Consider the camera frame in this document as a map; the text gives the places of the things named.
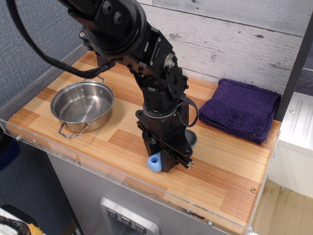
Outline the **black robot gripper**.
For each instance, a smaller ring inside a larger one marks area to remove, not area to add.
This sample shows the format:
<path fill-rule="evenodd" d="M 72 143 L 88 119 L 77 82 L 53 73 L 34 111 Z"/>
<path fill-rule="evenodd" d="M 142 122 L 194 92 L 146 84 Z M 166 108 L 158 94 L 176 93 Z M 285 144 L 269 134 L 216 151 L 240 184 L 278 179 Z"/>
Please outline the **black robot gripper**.
<path fill-rule="evenodd" d="M 148 153 L 152 156 L 159 152 L 160 147 L 156 137 L 164 140 L 179 130 L 184 130 L 187 127 L 195 125 L 193 122 L 189 124 L 189 106 L 194 103 L 182 100 L 176 111 L 166 118 L 152 118 L 144 113 L 143 110 L 136 112 L 138 118 L 137 125 L 142 131 L 142 138 Z M 163 172 L 169 172 L 173 167 L 179 165 L 176 153 L 169 148 L 160 150 L 160 158 Z"/>

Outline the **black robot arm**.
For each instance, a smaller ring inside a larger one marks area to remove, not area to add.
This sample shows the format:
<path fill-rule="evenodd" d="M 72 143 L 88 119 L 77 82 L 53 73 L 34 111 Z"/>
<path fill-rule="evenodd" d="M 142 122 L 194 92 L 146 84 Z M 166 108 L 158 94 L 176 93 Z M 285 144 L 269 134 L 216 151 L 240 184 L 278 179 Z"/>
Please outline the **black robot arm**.
<path fill-rule="evenodd" d="M 185 94 L 188 78 L 178 66 L 172 45 L 150 26 L 135 0 L 65 0 L 68 13 L 82 25 L 81 39 L 96 53 L 98 66 L 126 66 L 143 93 L 137 125 L 149 155 L 160 154 L 162 170 L 193 165 L 185 130 L 192 127 Z"/>

